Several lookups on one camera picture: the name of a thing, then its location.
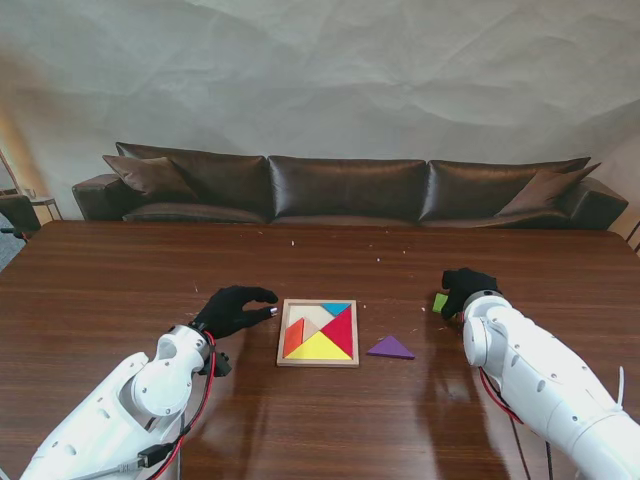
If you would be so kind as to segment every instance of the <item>tangram puzzle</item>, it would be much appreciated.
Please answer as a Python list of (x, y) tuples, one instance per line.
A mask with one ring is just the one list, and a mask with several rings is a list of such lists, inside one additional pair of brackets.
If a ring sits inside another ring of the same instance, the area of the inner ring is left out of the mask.
[(278, 365), (357, 367), (358, 363), (355, 301), (284, 301)]

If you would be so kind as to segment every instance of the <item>blue triangle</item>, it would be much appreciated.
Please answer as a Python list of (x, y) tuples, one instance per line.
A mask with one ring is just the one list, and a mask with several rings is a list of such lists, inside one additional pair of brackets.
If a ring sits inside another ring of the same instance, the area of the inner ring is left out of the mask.
[(351, 304), (350, 303), (323, 303), (322, 306), (331, 315), (333, 315), (334, 317), (337, 317), (342, 312), (344, 312), (347, 308), (349, 308)]

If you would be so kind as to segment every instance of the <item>sofa backrest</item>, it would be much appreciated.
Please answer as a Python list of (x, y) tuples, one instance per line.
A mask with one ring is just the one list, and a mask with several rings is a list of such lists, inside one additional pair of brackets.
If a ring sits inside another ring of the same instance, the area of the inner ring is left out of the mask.
[(526, 165), (431, 160), (420, 220), (488, 218), (507, 205), (541, 171), (573, 172), (587, 158)]
[(269, 157), (276, 218), (361, 215), (416, 222), (423, 160)]
[(273, 217), (269, 164), (259, 155), (221, 153), (116, 143), (120, 155), (167, 157), (203, 203)]

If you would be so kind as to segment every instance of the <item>yellow triangle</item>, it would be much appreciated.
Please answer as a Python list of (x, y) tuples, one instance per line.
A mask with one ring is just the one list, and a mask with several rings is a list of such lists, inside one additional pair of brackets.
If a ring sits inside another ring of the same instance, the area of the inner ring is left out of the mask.
[(322, 332), (315, 333), (286, 358), (294, 360), (351, 360), (340, 347)]

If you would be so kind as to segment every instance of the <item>pink triangle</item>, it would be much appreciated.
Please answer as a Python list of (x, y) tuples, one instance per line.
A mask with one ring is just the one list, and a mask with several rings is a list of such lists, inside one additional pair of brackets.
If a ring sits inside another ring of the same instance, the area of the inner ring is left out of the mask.
[(374, 355), (378, 357), (393, 357), (393, 358), (406, 358), (407, 360), (413, 360), (416, 356), (411, 353), (407, 347), (402, 345), (395, 337), (389, 335), (380, 343), (375, 345), (371, 350), (367, 352), (367, 355)]

